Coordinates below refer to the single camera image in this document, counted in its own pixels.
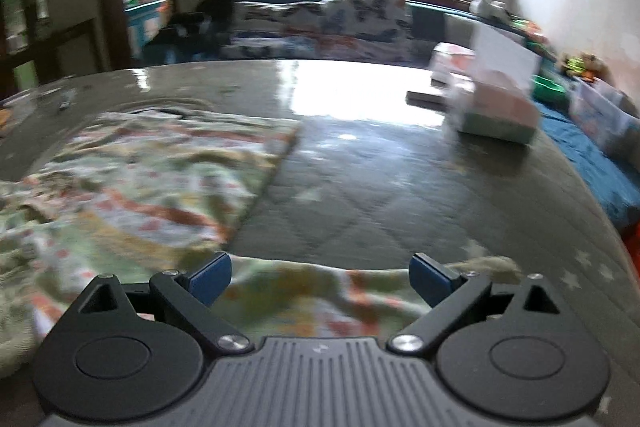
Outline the patterned children's fleece jacket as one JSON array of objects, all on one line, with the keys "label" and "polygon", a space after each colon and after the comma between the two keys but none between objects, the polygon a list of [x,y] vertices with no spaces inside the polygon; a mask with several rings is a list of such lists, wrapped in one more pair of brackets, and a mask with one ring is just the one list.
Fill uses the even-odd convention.
[{"label": "patterned children's fleece jacket", "polygon": [[[299,125],[189,110],[107,112],[1,185],[1,373],[25,365],[98,274],[197,268],[239,230]],[[424,306],[407,272],[234,257],[218,311],[252,335],[383,338]]]}]

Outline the grey quilted star table cover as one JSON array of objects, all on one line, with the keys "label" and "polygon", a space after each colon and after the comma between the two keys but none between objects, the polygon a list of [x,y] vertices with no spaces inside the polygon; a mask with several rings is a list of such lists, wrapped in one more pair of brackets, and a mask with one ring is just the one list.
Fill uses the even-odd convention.
[{"label": "grey quilted star table cover", "polygon": [[[527,145],[455,132],[411,106],[423,69],[323,61],[136,68],[55,81],[15,101],[1,185],[38,171],[96,117],[163,110],[299,125],[267,186],[224,243],[234,257],[405,270],[421,251],[498,277],[549,277],[611,360],[605,426],[639,421],[639,286],[616,228],[542,131]],[[58,111],[61,93],[75,102]]]}]

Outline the clear plastic storage bin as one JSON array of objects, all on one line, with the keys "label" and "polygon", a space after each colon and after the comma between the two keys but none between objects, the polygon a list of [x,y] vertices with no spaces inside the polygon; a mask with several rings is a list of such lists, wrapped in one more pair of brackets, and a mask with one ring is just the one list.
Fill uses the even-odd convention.
[{"label": "clear plastic storage bin", "polygon": [[574,83],[570,119],[608,157],[628,159],[639,142],[634,106],[624,92],[602,80]]}]

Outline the black marker pen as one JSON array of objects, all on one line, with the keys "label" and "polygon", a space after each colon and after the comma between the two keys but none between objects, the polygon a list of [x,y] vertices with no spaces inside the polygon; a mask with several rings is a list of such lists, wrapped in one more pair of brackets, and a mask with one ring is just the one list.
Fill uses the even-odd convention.
[{"label": "black marker pen", "polygon": [[58,111],[64,112],[64,110],[69,109],[70,106],[72,106],[73,103],[75,102],[76,95],[77,95],[76,89],[67,89],[63,91],[61,93],[60,104],[58,104]]}]

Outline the pink tissue box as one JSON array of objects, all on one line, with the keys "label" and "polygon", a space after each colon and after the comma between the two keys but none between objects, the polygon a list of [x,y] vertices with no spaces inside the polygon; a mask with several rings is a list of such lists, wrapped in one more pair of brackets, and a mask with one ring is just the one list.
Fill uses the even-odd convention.
[{"label": "pink tissue box", "polygon": [[434,80],[445,83],[448,117],[456,130],[526,145],[538,128],[533,77],[541,57],[488,25],[472,49],[441,42],[432,53]]}]

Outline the green bowl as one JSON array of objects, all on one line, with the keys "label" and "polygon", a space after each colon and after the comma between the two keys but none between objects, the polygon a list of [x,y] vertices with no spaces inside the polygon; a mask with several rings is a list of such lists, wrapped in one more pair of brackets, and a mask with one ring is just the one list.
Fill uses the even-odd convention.
[{"label": "green bowl", "polygon": [[562,84],[547,77],[534,76],[532,97],[541,103],[559,104],[566,100],[566,90]]}]

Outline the grey white cushion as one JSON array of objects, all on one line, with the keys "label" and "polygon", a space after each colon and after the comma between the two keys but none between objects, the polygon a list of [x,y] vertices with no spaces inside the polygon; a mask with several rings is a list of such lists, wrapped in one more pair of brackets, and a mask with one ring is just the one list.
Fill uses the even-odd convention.
[{"label": "grey white cushion", "polygon": [[[474,32],[482,26],[485,26],[485,23],[480,20],[472,20],[472,18],[446,13],[444,41],[456,44],[457,46],[463,46],[467,49],[472,49]],[[488,27],[495,29],[500,32],[501,35],[511,39],[520,46],[525,46],[525,38],[517,32],[510,29],[492,26],[491,24],[488,24]]]}]

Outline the dark wooden shelf cabinet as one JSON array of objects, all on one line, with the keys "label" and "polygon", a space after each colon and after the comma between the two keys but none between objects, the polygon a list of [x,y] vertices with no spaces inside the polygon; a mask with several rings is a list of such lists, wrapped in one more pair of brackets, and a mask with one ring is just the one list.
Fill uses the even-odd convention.
[{"label": "dark wooden shelf cabinet", "polygon": [[1,0],[1,96],[104,72],[96,21],[52,22],[49,0]]}]

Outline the black bag on sofa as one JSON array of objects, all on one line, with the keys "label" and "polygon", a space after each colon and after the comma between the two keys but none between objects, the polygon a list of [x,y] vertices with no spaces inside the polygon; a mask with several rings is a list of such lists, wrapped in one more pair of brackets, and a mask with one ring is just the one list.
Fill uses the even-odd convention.
[{"label": "black bag on sofa", "polygon": [[142,49],[145,65],[216,58],[231,40],[235,0],[201,0],[193,12],[174,14]]}]

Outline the blue white cabinet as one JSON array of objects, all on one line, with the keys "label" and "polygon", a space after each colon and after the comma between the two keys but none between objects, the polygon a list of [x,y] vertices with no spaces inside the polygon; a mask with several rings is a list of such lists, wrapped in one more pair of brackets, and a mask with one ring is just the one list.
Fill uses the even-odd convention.
[{"label": "blue white cabinet", "polygon": [[131,55],[136,60],[141,57],[142,48],[155,37],[163,26],[165,11],[165,0],[154,0],[130,6],[124,11]]}]

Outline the white plush toy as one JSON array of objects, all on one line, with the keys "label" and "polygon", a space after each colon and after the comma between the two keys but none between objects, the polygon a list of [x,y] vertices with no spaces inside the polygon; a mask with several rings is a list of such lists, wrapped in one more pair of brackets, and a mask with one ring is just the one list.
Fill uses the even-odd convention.
[{"label": "white plush toy", "polygon": [[501,20],[506,24],[511,20],[508,7],[502,1],[472,0],[470,12],[477,17],[484,18],[484,20]]}]

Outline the butterfly print pillow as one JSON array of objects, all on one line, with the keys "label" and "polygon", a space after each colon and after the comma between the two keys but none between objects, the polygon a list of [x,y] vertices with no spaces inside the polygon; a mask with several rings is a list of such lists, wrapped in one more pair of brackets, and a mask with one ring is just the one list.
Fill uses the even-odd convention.
[{"label": "butterfly print pillow", "polygon": [[407,0],[238,2],[225,60],[318,58],[382,64],[411,60]]}]

